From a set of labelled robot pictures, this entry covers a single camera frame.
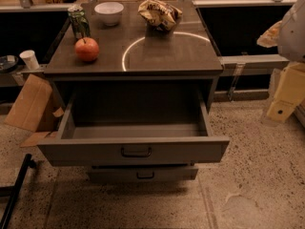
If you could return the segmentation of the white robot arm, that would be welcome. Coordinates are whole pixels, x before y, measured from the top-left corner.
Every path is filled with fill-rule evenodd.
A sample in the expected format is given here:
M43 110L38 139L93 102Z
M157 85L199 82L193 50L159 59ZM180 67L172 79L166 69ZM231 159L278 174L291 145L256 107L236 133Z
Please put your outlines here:
M277 46L290 61L280 73L273 100L266 112L271 121L283 123L305 99L305 0L297 0L284 17L268 28L256 44Z

